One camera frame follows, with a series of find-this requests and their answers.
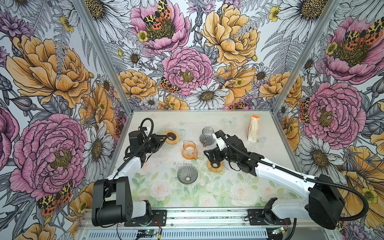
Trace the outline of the coffee filter pack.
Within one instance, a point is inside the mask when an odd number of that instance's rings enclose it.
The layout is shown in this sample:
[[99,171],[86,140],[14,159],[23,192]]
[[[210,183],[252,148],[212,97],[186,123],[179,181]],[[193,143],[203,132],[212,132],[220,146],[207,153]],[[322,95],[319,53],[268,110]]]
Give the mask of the coffee filter pack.
[[260,117],[252,115],[248,128],[248,141],[255,143],[259,138]]

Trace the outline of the orange glass carafe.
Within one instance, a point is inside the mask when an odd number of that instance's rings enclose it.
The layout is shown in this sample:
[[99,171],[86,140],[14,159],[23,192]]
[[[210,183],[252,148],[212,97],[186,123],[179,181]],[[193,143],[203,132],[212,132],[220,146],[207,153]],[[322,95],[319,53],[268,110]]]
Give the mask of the orange glass carafe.
[[186,160],[197,160],[198,150],[197,150],[196,144],[192,141],[184,141],[182,156]]

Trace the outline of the clear grey glass dripper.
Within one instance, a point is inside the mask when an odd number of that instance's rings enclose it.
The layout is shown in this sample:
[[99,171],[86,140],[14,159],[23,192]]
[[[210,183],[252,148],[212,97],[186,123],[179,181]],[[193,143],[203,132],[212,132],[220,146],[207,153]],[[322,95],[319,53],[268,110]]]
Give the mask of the clear grey glass dripper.
[[199,172],[196,167],[192,165],[184,165],[179,168],[177,172],[177,178],[180,183],[184,185],[190,185],[194,183],[199,176]]

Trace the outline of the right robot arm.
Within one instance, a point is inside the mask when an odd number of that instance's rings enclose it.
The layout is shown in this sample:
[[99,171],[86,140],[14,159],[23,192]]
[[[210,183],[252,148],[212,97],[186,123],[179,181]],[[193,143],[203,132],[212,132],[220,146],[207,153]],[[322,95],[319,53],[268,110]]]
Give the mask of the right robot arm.
[[239,171],[273,181],[299,195],[293,200],[271,198],[251,219],[268,225],[285,219],[310,219],[325,229],[337,227],[345,202],[331,178],[325,175],[317,178],[277,165],[260,154],[249,152],[235,135],[218,131],[212,138],[217,146],[205,150],[204,154],[214,169],[218,169],[222,161],[228,161],[236,164]]

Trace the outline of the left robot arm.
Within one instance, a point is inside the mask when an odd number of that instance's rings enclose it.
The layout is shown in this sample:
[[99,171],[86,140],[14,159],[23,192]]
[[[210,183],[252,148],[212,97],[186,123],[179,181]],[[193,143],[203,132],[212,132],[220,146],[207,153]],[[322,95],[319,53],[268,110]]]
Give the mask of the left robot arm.
[[156,153],[167,141],[177,138],[174,133],[147,136],[141,131],[129,133],[130,145],[123,164],[108,178],[94,184],[92,223],[95,227],[111,227],[119,223],[146,226],[153,213],[149,201],[133,201],[131,181],[144,165],[147,154]]

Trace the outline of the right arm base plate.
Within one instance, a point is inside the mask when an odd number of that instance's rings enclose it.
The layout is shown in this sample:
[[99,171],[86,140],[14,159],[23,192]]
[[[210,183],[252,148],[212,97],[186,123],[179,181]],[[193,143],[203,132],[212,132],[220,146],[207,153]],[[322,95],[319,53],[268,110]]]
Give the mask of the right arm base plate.
[[251,226],[289,226],[290,219],[279,219],[271,211],[264,209],[248,209],[248,221]]

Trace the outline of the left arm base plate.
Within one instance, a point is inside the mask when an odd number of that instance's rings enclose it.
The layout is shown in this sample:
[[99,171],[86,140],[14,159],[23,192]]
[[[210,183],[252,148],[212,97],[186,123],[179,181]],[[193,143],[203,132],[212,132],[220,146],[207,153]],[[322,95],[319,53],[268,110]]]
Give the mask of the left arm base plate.
[[124,223],[125,227],[165,227],[167,222],[167,210],[152,210],[150,220],[134,221],[130,220]]

